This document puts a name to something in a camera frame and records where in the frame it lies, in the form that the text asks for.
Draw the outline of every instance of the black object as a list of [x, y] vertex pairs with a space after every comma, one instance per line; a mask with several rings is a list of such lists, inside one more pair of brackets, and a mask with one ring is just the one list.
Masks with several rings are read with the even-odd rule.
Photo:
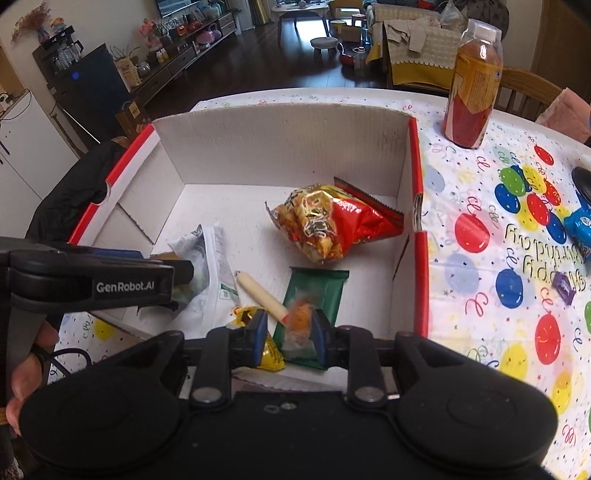
[[80, 46], [80, 52], [84, 50], [84, 46], [80, 43], [80, 40], [74, 41], [72, 39], [73, 34], [74, 27], [69, 26], [43, 42], [33, 51], [33, 58], [47, 83], [50, 83], [60, 73], [60, 70], [56, 67], [56, 58], [62, 46], [77, 43]]
[[112, 141], [95, 145], [43, 199], [25, 237], [67, 242], [88, 205], [105, 199], [105, 179], [123, 153], [124, 147]]
[[[11, 397], [7, 379], [27, 357], [47, 313], [158, 305], [170, 301], [173, 285], [193, 278], [191, 262], [105, 257], [99, 250], [0, 237], [2, 408]], [[9, 427], [0, 421], [0, 471], [12, 458]]]
[[[262, 468], [300, 480], [552, 478], [540, 462], [558, 420], [536, 388], [413, 334], [334, 329], [322, 311], [312, 338], [319, 361], [348, 369], [344, 397], [232, 398], [231, 370], [259, 364], [266, 332], [260, 310], [247, 328], [206, 339], [163, 333], [36, 392], [21, 431], [49, 468], [30, 478], [190, 479], [220, 469], [244, 478]], [[180, 400], [189, 365], [197, 370]], [[399, 399], [386, 396], [381, 366], [392, 367]], [[264, 457], [248, 456], [253, 449]]]
[[583, 167], [575, 167], [570, 176], [579, 193], [591, 205], [591, 171]]
[[115, 114], [131, 96], [105, 44], [58, 72], [47, 88], [89, 150], [125, 136]]

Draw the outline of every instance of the figurine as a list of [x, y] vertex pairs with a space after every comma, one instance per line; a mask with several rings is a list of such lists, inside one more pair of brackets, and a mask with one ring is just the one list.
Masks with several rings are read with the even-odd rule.
[[66, 24], [64, 23], [64, 19], [62, 17], [57, 17], [53, 22], [51, 22], [51, 29], [53, 33], [56, 35], [66, 29]]

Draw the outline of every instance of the pink cloth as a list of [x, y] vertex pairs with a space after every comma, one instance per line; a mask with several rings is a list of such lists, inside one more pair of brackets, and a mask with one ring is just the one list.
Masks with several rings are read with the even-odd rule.
[[536, 123], [585, 143], [591, 136], [590, 117], [591, 106], [572, 90], [564, 89]]

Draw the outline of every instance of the refrigerator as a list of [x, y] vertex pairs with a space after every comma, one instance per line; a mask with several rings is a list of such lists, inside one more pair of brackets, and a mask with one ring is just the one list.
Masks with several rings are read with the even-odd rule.
[[23, 238], [41, 200], [78, 158], [35, 96], [0, 116], [0, 236]]

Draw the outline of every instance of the cabinet drawer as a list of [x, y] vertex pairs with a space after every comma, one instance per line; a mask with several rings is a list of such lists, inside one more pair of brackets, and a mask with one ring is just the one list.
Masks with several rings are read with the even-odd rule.
[[152, 78], [150, 78], [142, 88], [138, 90], [138, 100], [142, 105], [148, 103], [160, 89], [170, 80], [168, 68], [162, 69]]
[[226, 15], [220, 17], [220, 19], [218, 21], [220, 22], [220, 28], [223, 28], [226, 25], [228, 25], [230, 22], [233, 22], [234, 19], [232, 18], [232, 14], [226, 14]]
[[228, 25], [222, 27], [222, 37], [225, 37], [234, 30], [236, 30], [236, 24], [234, 23], [234, 20], [232, 20]]
[[187, 63], [193, 60], [195, 56], [195, 49], [191, 47], [182, 52], [177, 58], [168, 64], [170, 76], [174, 77], [178, 72], [183, 70], [187, 66]]

